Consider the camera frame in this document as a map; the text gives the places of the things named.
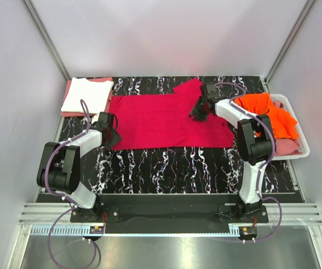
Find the crimson red t-shirt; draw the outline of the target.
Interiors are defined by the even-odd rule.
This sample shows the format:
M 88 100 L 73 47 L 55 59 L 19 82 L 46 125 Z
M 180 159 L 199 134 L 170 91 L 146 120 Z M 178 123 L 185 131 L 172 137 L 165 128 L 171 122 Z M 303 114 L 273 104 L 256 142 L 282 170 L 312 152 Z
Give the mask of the crimson red t-shirt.
M 109 111 L 118 119 L 116 131 L 122 138 L 113 148 L 232 147 L 234 134 L 225 119 L 211 114 L 199 122 L 190 117 L 201 85 L 194 78 L 175 87 L 172 94 L 112 97 Z

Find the orange t-shirt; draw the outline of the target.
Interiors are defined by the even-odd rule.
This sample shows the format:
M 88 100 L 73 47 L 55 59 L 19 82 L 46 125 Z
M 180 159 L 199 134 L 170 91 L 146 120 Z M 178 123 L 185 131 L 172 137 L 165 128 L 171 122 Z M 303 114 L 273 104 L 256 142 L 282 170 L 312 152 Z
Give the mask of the orange t-shirt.
M 266 114 L 270 118 L 272 130 L 275 127 L 275 106 L 269 93 L 246 94 L 243 97 L 236 98 L 235 103 L 251 113 Z

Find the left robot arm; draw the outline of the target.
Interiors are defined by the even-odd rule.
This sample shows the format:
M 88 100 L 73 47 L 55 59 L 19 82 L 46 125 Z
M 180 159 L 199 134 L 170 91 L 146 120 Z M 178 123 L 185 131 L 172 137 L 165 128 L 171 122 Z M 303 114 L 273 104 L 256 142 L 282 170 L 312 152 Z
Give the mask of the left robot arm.
M 122 139 L 116 131 L 118 118 L 113 113 L 100 112 L 94 123 L 75 137 L 62 142 L 45 144 L 40 160 L 36 183 L 50 194 L 62 197 L 78 208 L 91 222 L 102 217 L 97 195 L 81 182 L 81 157 L 104 147 L 110 149 Z

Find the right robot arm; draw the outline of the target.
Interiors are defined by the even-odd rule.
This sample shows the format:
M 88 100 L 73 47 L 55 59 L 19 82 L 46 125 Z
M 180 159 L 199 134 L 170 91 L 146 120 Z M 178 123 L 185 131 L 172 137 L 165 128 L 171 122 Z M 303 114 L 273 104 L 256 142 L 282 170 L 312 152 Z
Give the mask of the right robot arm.
M 275 139 L 270 118 L 255 114 L 235 103 L 233 98 L 220 97 L 217 86 L 229 82 L 206 83 L 200 86 L 200 97 L 190 112 L 193 119 L 204 122 L 210 114 L 225 119 L 236 128 L 237 151 L 243 160 L 244 170 L 237 202 L 228 209 L 219 209 L 220 221 L 240 220 L 253 222 L 261 214 L 262 185 L 265 169 L 275 154 Z

